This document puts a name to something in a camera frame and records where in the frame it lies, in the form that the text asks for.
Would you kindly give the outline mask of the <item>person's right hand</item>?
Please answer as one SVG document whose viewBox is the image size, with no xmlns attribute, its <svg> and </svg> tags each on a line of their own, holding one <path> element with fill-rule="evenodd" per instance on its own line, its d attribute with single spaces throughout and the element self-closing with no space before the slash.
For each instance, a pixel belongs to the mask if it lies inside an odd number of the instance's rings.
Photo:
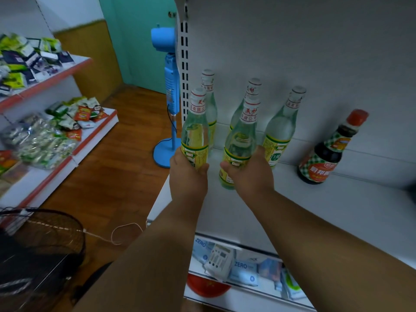
<svg viewBox="0 0 416 312">
<path fill-rule="evenodd" d="M 265 149 L 257 146 L 247 165 L 241 167 L 241 172 L 231 180 L 238 195 L 248 206 L 273 192 L 274 178 L 271 167 L 265 159 Z"/>
</svg>

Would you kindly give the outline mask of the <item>person's left hand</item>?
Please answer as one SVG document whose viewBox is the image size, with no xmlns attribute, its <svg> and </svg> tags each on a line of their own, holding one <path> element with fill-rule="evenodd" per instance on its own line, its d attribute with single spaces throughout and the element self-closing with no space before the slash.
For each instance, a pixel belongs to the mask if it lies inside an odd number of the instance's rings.
<svg viewBox="0 0 416 312">
<path fill-rule="evenodd" d="M 196 169 L 177 148 L 170 159 L 169 186 L 174 202 L 201 209 L 208 191 L 208 175 L 195 174 Z"/>
</svg>

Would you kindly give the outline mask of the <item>clear bottle yellow green label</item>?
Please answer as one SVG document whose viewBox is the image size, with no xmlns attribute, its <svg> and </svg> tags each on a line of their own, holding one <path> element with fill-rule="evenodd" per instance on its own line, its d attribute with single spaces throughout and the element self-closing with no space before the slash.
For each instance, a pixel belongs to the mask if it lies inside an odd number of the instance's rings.
<svg viewBox="0 0 416 312">
<path fill-rule="evenodd" d="M 294 135 L 298 110 L 306 91 L 303 86 L 294 86 L 284 105 L 266 127 L 262 146 L 271 168 L 276 166 Z"/>
<path fill-rule="evenodd" d="M 202 87 L 192 89 L 188 115 L 181 132 L 181 152 L 195 169 L 206 163 L 209 152 L 205 95 L 206 90 Z"/>
<path fill-rule="evenodd" d="M 259 78 L 250 78 L 248 80 L 244 97 L 232 116 L 231 123 L 230 123 L 230 131 L 234 129 L 234 127 L 236 126 L 242 114 L 245 98 L 248 97 L 249 99 L 258 99 L 261 85 L 262 85 L 262 82 Z"/>
<path fill-rule="evenodd" d="M 260 100 L 246 98 L 237 124 L 228 133 L 223 161 L 233 167 L 247 165 L 257 145 L 256 124 Z"/>
<path fill-rule="evenodd" d="M 214 138 L 217 123 L 217 106 L 214 96 L 214 75 L 211 69 L 204 69 L 201 74 L 201 86 L 205 89 L 205 114 L 209 126 L 209 153 L 214 147 Z"/>
</svg>

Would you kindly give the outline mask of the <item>person's left forearm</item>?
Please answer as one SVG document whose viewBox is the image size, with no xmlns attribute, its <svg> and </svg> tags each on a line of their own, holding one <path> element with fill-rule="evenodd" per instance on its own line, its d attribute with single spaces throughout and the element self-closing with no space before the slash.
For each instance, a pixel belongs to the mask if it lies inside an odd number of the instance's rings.
<svg viewBox="0 0 416 312">
<path fill-rule="evenodd" d="M 174 198 L 72 312 L 180 312 L 203 198 Z"/>
</svg>

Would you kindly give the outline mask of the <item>person's right forearm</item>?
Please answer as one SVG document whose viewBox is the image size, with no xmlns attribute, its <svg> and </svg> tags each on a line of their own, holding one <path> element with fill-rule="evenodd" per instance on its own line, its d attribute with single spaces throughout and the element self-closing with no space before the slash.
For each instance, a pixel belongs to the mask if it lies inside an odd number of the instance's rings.
<svg viewBox="0 0 416 312">
<path fill-rule="evenodd" d="M 274 190 L 243 191 L 317 312 L 416 312 L 416 270 Z"/>
</svg>

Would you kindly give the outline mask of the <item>light blue packet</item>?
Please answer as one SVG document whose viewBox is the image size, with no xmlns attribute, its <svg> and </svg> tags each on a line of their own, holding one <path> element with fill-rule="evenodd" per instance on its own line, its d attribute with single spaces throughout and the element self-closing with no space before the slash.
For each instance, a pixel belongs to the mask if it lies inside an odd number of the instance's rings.
<svg viewBox="0 0 416 312">
<path fill-rule="evenodd" d="M 257 287 L 258 276 L 256 263 L 234 260 L 228 280 L 250 287 Z"/>
<path fill-rule="evenodd" d="M 195 237 L 192 248 L 192 257 L 195 258 L 201 264 L 205 264 L 211 255 L 211 251 L 214 248 L 215 243 L 202 240 Z"/>
</svg>

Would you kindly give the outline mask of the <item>white charger box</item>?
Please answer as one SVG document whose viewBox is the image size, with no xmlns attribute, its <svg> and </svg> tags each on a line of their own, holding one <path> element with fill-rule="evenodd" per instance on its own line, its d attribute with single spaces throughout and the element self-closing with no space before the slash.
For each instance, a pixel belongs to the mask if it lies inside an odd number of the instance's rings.
<svg viewBox="0 0 416 312">
<path fill-rule="evenodd" d="M 232 248 L 215 244 L 203 265 L 205 274 L 220 282 L 225 282 L 234 263 L 234 255 Z"/>
</svg>

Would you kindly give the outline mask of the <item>dark sauce bottle red cap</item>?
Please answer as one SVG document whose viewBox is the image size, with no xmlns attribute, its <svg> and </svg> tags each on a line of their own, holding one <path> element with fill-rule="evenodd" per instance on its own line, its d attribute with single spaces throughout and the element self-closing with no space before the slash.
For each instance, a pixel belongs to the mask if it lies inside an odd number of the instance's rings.
<svg viewBox="0 0 416 312">
<path fill-rule="evenodd" d="M 298 177 L 312 185 L 324 183 L 341 161 L 348 143 L 368 116 L 367 111 L 354 109 L 329 138 L 318 143 L 300 162 L 297 167 Z"/>
</svg>

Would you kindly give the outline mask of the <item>white metal shelf unit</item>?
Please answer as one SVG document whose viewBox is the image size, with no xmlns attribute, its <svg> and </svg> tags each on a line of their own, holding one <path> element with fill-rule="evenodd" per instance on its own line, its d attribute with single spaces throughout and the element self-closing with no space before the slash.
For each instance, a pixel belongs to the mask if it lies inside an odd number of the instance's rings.
<svg viewBox="0 0 416 312">
<path fill-rule="evenodd" d="M 249 78 L 261 79 L 260 141 L 295 85 L 306 88 L 275 188 L 298 205 L 416 269 L 416 0 L 174 0 L 181 110 L 205 68 L 218 106 L 209 189 L 195 237 L 278 259 L 234 190 L 219 180 L 231 117 Z M 369 113 L 324 183 L 300 162 L 354 109 Z"/>
</svg>

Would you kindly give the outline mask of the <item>red plastic bowl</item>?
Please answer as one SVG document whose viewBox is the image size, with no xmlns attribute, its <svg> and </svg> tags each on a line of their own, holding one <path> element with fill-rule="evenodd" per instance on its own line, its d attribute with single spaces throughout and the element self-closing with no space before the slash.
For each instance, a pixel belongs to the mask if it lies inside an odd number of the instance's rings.
<svg viewBox="0 0 416 312">
<path fill-rule="evenodd" d="M 230 285 L 199 277 L 194 274 L 188 274 L 186 283 L 194 293 L 204 298 L 220 297 L 231 289 Z"/>
</svg>

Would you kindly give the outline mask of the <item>white green packet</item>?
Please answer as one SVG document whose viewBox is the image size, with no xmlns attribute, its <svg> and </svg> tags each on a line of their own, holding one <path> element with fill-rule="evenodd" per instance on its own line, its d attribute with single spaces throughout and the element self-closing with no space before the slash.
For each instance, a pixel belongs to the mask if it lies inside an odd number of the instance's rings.
<svg viewBox="0 0 416 312">
<path fill-rule="evenodd" d="M 286 267 L 282 268 L 280 281 L 282 283 L 283 289 L 286 291 L 286 294 L 290 300 L 299 300 L 307 298 L 304 291 L 294 280 L 293 276 L 290 274 Z"/>
</svg>

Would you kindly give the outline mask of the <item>pile of green red snack packets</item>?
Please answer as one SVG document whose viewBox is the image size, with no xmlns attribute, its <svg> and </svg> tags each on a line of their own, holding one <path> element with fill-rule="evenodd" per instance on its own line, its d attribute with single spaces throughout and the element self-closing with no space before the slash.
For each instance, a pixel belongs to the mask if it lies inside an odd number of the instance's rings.
<svg viewBox="0 0 416 312">
<path fill-rule="evenodd" d="M 69 139 L 80 142 L 85 130 L 96 127 L 100 120 L 109 117 L 95 97 L 74 97 L 58 101 L 44 110 L 51 125 Z"/>
</svg>

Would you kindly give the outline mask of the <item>pile of clear candy bags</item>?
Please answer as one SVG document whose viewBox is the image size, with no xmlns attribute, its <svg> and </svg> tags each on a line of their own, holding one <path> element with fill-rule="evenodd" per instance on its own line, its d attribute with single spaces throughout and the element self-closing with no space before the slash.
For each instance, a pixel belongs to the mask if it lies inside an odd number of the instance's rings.
<svg viewBox="0 0 416 312">
<path fill-rule="evenodd" d="M 0 130 L 0 140 L 23 163 L 55 169 L 70 157 L 78 141 L 40 113 L 31 113 Z"/>
</svg>

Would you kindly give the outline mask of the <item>black mesh basket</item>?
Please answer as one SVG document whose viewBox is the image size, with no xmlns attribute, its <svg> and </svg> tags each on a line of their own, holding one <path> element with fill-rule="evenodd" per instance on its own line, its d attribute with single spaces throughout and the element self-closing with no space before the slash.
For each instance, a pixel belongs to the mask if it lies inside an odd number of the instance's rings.
<svg viewBox="0 0 416 312">
<path fill-rule="evenodd" d="M 50 312 L 85 253 L 84 227 L 74 216 L 50 209 L 0 210 L 0 312 Z"/>
</svg>

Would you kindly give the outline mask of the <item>pile of dark and green packets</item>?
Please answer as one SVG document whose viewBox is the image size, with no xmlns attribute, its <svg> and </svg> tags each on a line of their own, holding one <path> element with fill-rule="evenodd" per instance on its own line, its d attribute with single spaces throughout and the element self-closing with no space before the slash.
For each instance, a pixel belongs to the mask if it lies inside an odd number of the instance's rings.
<svg viewBox="0 0 416 312">
<path fill-rule="evenodd" d="M 56 38 L 0 35 L 0 97 L 44 81 L 76 64 Z"/>
</svg>

